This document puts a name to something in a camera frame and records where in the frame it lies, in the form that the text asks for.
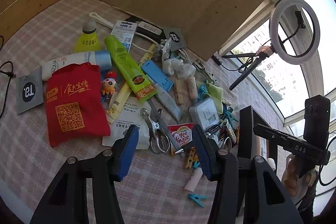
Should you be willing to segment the person right hand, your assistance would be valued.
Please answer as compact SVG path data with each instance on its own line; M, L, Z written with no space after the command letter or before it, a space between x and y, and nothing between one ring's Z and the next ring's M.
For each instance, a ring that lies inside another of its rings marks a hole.
M286 169L282 175L281 182L291 197L294 197L297 193L297 167L297 158L294 155L290 154L286 158Z

